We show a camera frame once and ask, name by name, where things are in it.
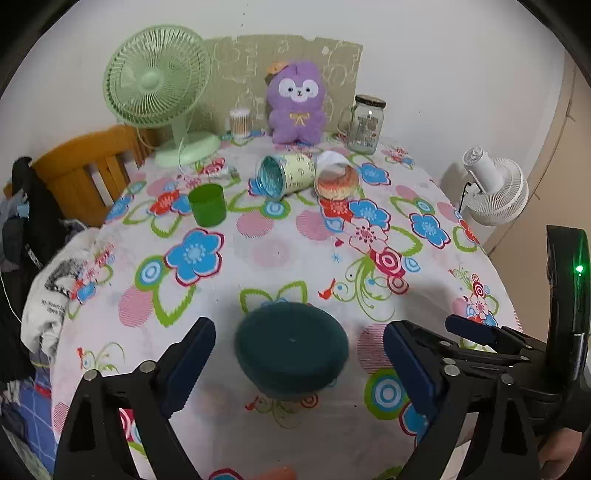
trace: floral tablecloth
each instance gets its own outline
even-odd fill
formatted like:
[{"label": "floral tablecloth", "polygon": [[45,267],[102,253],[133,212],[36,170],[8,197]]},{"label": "floral tablecloth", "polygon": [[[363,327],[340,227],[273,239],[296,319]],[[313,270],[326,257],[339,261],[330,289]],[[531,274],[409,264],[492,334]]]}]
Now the floral tablecloth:
[{"label": "floral tablecloth", "polygon": [[[278,151],[336,150],[356,165],[352,200],[319,201],[312,190],[280,202],[250,181]],[[225,221],[193,219],[187,193],[224,166]],[[387,322],[408,319],[445,333],[447,315],[517,328],[513,306],[468,225],[429,175],[397,146],[349,152],[337,137],[318,147],[278,147],[268,137],[224,142],[215,158],[163,170],[151,160],[116,202],[79,276],[52,369],[58,437],[85,370],[132,371],[158,359],[196,319],[217,341],[174,427],[204,478],[251,478],[290,464],[300,480],[387,478],[424,434],[382,348]],[[247,312],[276,301],[329,312],[349,338],[333,384],[299,403],[266,398],[241,371],[233,336]],[[144,478],[152,478],[133,412],[121,411]]]}]

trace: human hand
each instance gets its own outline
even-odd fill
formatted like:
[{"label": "human hand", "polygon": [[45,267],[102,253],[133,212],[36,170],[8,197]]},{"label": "human hand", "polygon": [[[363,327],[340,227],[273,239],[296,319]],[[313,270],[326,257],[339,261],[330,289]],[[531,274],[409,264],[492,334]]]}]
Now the human hand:
[{"label": "human hand", "polygon": [[255,478],[255,480],[297,480],[297,475],[292,467],[284,466],[263,473],[261,476]]},{"label": "human hand", "polygon": [[581,433],[561,429],[552,433],[538,452],[541,477],[544,480],[559,478],[569,467],[581,445]]}]

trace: green cup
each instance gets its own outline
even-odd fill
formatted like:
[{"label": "green cup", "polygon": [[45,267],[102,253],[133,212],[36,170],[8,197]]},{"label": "green cup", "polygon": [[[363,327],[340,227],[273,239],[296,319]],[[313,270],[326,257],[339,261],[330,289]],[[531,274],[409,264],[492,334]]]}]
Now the green cup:
[{"label": "green cup", "polygon": [[191,190],[189,204],[199,226],[216,226],[226,218],[223,188],[217,183],[206,183]]}]

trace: glass jar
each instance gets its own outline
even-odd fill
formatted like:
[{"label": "glass jar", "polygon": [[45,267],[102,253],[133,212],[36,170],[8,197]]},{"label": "glass jar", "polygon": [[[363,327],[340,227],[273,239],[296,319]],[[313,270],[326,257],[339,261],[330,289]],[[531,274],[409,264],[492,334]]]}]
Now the glass jar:
[{"label": "glass jar", "polygon": [[386,102],[371,95],[355,95],[347,131],[347,147],[357,153],[373,154],[378,148]]}]

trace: chair backrest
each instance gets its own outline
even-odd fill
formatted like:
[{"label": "chair backrest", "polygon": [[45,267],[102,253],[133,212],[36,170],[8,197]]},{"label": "chair backrest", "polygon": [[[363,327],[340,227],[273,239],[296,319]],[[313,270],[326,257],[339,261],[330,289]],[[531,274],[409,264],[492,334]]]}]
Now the chair backrest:
[{"label": "chair backrest", "polygon": [[[135,128],[116,125],[59,145],[35,161],[33,168],[56,198],[66,218],[78,218],[87,225],[101,226],[111,207],[102,200],[88,167],[96,166],[115,202],[129,183],[125,167],[117,157],[127,151],[131,152],[138,167],[150,154],[138,140]],[[11,186],[7,185],[4,192],[10,196]]]}]

